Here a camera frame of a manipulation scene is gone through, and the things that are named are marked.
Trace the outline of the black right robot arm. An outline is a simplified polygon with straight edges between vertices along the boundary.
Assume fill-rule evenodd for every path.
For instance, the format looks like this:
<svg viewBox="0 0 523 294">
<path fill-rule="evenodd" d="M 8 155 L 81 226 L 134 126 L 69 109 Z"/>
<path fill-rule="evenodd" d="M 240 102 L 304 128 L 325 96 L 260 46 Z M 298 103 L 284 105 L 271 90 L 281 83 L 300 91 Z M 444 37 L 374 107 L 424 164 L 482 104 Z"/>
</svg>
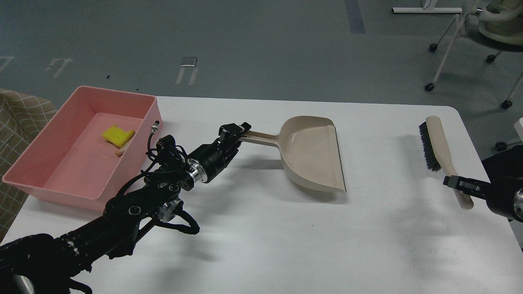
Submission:
<svg viewBox="0 0 523 294">
<path fill-rule="evenodd" d="M 460 196 L 482 199 L 487 207 L 508 222 L 522 223 L 522 145 L 482 159 L 490 182 L 463 176 L 446 176 L 443 184 Z"/>
</svg>

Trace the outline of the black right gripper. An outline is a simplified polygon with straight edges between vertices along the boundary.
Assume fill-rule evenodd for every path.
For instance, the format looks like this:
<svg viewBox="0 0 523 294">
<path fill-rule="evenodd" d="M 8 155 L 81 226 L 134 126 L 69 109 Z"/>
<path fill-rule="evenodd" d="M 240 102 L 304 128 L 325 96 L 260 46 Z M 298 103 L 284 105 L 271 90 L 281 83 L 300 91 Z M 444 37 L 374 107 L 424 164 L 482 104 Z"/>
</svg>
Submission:
<svg viewBox="0 0 523 294">
<path fill-rule="evenodd" d="M 523 221 L 522 178 L 501 177 L 492 183 L 461 176 L 445 176 L 444 186 L 486 201 L 491 212 Z"/>
</svg>

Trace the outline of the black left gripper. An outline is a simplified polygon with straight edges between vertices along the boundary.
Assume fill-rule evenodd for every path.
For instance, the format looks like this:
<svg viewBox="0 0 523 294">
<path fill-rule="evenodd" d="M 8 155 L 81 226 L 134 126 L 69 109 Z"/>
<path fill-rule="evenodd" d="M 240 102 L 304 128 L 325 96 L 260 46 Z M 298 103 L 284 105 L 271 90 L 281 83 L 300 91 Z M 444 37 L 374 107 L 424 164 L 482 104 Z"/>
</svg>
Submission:
<svg viewBox="0 0 523 294">
<path fill-rule="evenodd" d="M 211 182 L 237 155 L 241 146 L 240 138 L 251 128 L 252 126 L 247 122 L 240 125 L 235 123 L 221 125 L 219 141 L 200 145 L 189 153 L 189 175 L 195 182 Z"/>
</svg>

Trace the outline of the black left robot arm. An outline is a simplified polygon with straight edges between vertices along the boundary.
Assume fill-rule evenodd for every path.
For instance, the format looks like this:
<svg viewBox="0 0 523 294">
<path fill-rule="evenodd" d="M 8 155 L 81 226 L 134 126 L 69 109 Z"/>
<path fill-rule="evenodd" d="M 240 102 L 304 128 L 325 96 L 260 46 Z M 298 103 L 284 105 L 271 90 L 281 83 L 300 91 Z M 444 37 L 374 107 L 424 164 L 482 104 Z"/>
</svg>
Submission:
<svg viewBox="0 0 523 294">
<path fill-rule="evenodd" d="M 153 227 L 197 234 L 200 227 L 183 209 L 179 194 L 196 182 L 211 182 L 237 155 L 250 129 L 246 122 L 222 125 L 216 140 L 191 153 L 171 135 L 155 147 L 148 142 L 151 165 L 119 189 L 102 216 L 58 238 L 39 233 L 1 246 L 2 294 L 91 294 L 88 285 L 73 277 L 90 272 L 103 256 L 131 256 Z"/>
</svg>

